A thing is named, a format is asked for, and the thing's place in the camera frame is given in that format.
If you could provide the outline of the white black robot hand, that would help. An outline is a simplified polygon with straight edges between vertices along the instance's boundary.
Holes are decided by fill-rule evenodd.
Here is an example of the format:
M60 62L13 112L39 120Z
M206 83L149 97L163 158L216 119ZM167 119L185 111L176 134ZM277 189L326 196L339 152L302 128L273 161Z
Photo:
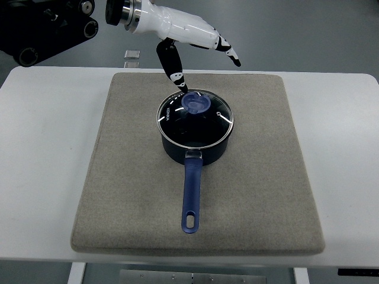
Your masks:
M176 42L223 52L236 66L241 66L231 44L197 15L157 6L151 1L122 1L120 21L133 34L154 33L161 39L156 48L158 58L167 77L183 93L188 92L188 87Z

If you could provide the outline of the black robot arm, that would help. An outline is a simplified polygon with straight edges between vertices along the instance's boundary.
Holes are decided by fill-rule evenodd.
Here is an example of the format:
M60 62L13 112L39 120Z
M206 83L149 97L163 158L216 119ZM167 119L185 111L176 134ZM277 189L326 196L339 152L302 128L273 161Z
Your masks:
M1 1L1 51L30 67L96 36L94 1Z

